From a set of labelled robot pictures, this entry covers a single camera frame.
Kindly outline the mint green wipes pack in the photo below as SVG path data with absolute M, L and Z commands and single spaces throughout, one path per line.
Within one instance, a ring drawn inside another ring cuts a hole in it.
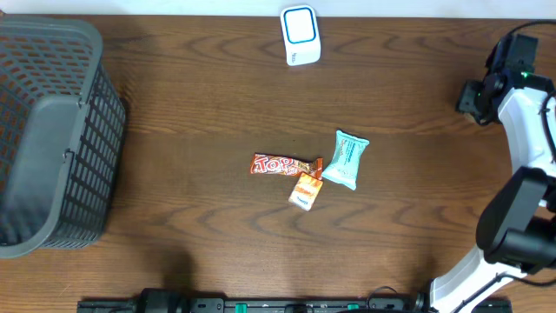
M 368 145 L 367 139 L 337 130 L 334 154 L 330 164 L 322 172 L 322 176 L 334 183 L 356 190 L 361 155 Z

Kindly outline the orange small box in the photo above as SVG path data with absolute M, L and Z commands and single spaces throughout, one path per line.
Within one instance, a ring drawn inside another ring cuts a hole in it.
M 291 192 L 288 201 L 299 208 L 310 211 L 314 205 L 315 199 L 323 185 L 323 181 L 302 173 Z

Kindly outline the red snack wrapper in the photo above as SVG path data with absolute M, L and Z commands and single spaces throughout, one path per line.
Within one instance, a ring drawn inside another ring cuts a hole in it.
M 250 164 L 249 172 L 251 174 L 269 174 L 295 177 L 307 174 L 321 180 L 323 172 L 323 159 L 318 157 L 312 162 L 306 162 L 288 156 L 274 156 L 255 153 Z

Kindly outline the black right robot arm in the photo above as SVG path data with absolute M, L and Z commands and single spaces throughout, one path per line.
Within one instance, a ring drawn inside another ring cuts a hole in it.
M 482 212 L 475 245 L 450 271 L 435 278 L 414 305 L 419 312 L 508 312 L 486 299 L 512 282 L 555 266 L 555 85 L 535 74 L 538 39 L 506 33 L 486 60 L 482 80 L 464 84 L 455 109 L 478 125 L 506 132 L 513 173 Z

